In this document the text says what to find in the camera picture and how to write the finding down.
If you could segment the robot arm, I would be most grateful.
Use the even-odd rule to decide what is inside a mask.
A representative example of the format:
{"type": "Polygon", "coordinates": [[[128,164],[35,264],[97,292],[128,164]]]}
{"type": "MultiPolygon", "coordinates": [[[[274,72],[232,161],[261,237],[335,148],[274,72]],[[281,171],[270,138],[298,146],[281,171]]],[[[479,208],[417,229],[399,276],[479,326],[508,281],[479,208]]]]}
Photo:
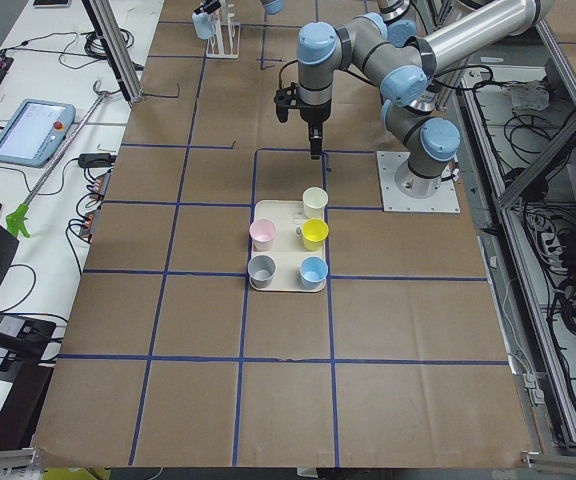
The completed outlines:
{"type": "Polygon", "coordinates": [[[379,89],[384,126],[409,151],[395,173],[397,188],[412,198],[433,196],[461,136],[451,121],[418,113],[412,103],[435,75],[485,46],[526,31],[552,6],[550,1],[492,1],[425,37],[411,37],[401,47],[388,41],[386,24],[376,14],[357,16],[338,27],[306,24],[297,36],[296,106],[308,124],[312,158],[322,155],[334,73],[354,65],[379,89]]]}
{"type": "MultiPolygon", "coordinates": [[[[226,4],[226,1],[202,1],[199,6],[193,10],[192,20],[196,21],[200,18],[209,17],[224,4],[226,4]]],[[[276,15],[284,8],[283,0],[261,0],[260,4],[262,5],[264,12],[268,15],[276,15]]],[[[377,4],[379,14],[386,23],[400,18],[408,11],[410,6],[410,2],[405,0],[378,1],[377,4]]]]}

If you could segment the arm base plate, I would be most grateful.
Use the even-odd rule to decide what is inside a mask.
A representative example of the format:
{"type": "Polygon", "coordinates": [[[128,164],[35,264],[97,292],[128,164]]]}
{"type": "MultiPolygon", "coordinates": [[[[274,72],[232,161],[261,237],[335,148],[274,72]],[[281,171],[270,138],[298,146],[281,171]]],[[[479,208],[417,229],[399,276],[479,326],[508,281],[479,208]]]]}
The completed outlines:
{"type": "Polygon", "coordinates": [[[448,165],[434,179],[416,176],[409,153],[377,151],[377,170],[383,211],[387,213],[459,214],[455,182],[448,165]]]}

